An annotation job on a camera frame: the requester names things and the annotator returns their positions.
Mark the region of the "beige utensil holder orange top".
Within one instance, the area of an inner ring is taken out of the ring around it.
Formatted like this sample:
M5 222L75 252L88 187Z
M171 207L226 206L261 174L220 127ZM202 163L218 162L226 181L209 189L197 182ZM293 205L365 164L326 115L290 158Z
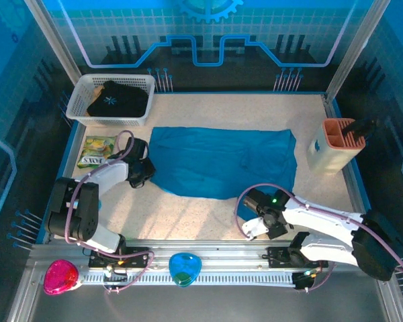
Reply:
M354 140L352 132L342 134L342 130L354 121L351 118L327 118L322 122L306 152L313 173L336 174L365 148L364 138Z

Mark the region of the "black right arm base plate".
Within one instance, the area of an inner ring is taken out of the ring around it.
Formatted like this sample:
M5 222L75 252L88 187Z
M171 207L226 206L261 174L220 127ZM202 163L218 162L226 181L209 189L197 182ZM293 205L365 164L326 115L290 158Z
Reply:
M328 268L327 261L309 261L299 250L285 247L269 247L262 258L268 261L270 268Z

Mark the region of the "black t-shirt with blue print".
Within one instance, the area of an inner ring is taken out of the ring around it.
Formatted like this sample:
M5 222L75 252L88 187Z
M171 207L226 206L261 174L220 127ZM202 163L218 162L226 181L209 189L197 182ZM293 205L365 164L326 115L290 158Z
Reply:
M86 115L90 117L142 117L147 108L146 91L108 80L100 96L91 100Z

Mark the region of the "white plastic mesh basket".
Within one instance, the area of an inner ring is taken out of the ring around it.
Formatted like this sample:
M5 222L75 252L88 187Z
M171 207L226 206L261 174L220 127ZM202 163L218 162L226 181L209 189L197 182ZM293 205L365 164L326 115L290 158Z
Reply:
M140 117L92 117L87 109L94 98L94 91L106 81L114 81L142 89L148 95L146 110ZM143 126L150 112L155 90L155 79L148 74L86 74L75 85L66 109L66 116L86 127Z

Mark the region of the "green yellow snack bag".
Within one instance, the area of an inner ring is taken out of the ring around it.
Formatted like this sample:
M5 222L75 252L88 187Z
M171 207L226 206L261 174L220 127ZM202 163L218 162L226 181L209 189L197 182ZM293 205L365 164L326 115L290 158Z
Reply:
M77 162L78 168L97 168L113 153L116 136L87 136Z

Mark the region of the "aluminium frame post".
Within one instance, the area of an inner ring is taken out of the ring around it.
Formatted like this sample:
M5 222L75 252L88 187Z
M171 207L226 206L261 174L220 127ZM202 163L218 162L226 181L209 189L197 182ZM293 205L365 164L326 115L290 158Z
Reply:
M350 43L337 71L335 72L327 90L325 100L332 103L354 67L358 57L367 45L373 31L377 27L391 0L373 0L359 29Z
M43 0L24 0L24 3L33 15L70 81L76 85L82 76L81 71L43 4Z

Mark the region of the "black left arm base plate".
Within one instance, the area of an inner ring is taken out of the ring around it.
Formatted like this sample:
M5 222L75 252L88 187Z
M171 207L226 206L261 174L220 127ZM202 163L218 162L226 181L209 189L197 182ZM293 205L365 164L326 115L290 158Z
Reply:
M123 255L136 254L142 252L142 254L132 257L119 257L115 258L112 254L102 254L91 250L88 255L90 268L107 268L112 266L113 268L145 268L148 264L149 255L146 253L149 251L146 247L128 247L123 251Z

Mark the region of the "blue translucent plastic container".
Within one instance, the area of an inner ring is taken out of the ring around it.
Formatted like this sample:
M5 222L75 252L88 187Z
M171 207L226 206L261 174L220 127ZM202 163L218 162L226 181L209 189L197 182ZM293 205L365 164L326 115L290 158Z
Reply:
M178 287L187 287L199 276L202 269L201 259L191 253L177 253L169 259L169 272Z

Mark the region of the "pink translucent plastic container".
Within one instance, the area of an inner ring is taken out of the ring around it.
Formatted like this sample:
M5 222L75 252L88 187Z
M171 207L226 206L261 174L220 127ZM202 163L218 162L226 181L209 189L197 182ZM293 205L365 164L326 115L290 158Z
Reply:
M77 267L68 260L55 260L44 276L44 292L47 295L60 295L76 287L79 281Z

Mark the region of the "aluminium front rail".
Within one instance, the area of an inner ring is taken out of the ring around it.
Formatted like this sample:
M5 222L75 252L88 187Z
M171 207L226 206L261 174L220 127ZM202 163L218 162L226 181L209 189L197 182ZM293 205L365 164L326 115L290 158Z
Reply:
M172 255L201 259L201 272L291 272L271 269L262 258L267 241L154 241L148 272L169 272ZM73 289L44 292L44 276L55 260L79 271ZM5 322L403 322L403 296L396 280L378 282L352 266L339 265L320 288L302 293L277 286L136 286L108 294L102 285L84 285L87 266L76 246L36 245L30 252Z

